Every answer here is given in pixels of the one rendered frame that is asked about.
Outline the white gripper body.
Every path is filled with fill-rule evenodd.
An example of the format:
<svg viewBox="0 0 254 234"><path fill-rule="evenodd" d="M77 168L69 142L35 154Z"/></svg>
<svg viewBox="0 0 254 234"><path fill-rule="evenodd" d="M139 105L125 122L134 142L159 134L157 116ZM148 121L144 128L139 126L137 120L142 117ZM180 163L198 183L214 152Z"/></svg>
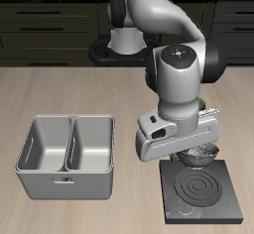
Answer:
<svg viewBox="0 0 254 234"><path fill-rule="evenodd" d="M190 133L184 135L176 123L162 119L158 109L142 115L138 119L136 133L136 153L143 162L166 155L214 142L218 139L219 111L215 108L198 112L198 124L195 129L184 125Z"/></svg>

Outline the black bowl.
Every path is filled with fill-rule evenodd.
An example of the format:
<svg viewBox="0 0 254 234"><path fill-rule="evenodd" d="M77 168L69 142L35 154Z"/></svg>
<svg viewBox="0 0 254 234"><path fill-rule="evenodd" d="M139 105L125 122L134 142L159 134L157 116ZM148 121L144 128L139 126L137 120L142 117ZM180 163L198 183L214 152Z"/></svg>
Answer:
<svg viewBox="0 0 254 234"><path fill-rule="evenodd" d="M218 153L216 145L207 143L178 152L178 157L186 167L202 169L210 165Z"/></svg>

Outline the dark grey stove plate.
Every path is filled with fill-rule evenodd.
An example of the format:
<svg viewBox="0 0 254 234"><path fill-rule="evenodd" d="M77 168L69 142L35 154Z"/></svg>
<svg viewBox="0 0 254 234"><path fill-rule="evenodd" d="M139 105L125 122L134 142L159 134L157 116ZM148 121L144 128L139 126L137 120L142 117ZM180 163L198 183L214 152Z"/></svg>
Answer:
<svg viewBox="0 0 254 234"><path fill-rule="evenodd" d="M167 224L241 224L243 215L224 160L199 170L160 160Z"/></svg>

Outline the dark green round object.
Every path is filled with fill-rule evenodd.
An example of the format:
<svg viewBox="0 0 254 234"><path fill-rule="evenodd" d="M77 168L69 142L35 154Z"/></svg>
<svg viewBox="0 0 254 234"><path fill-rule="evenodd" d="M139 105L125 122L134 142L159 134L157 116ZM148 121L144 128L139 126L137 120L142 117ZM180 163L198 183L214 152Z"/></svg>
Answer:
<svg viewBox="0 0 254 234"><path fill-rule="evenodd" d="M198 101L198 111L205 110L206 108L205 101L200 97L197 98L197 101Z"/></svg>

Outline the white two-bin basket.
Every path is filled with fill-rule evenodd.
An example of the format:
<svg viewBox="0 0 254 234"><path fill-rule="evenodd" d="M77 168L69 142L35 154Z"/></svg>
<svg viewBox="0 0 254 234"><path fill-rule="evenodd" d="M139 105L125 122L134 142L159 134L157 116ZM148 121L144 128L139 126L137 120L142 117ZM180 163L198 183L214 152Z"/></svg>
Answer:
<svg viewBox="0 0 254 234"><path fill-rule="evenodd" d="M107 199L113 185L114 137L111 115L37 115L15 173L32 199Z"/></svg>

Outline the dark kitchen cupboards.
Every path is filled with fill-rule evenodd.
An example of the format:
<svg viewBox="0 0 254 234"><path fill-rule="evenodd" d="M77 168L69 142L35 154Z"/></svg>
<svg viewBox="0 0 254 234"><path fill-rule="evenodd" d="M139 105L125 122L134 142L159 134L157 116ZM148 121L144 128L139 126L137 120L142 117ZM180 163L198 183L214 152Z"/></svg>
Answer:
<svg viewBox="0 0 254 234"><path fill-rule="evenodd" d="M223 46L254 65L254 2L182 3ZM112 25L105 3L0 3L0 66L92 66L89 46Z"/></svg>

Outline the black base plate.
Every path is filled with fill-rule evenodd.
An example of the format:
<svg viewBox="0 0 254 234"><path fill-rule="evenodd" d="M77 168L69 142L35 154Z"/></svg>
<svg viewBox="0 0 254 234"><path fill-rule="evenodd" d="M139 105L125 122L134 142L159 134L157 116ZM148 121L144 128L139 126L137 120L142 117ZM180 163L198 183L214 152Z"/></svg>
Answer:
<svg viewBox="0 0 254 234"><path fill-rule="evenodd" d="M143 67L145 57L153 48L161 47L162 44L155 36L145 34L144 41L146 48L133 55L121 55L108 48L111 40L109 34L102 34L99 39L89 47L89 58L95 66L103 67Z"/></svg>

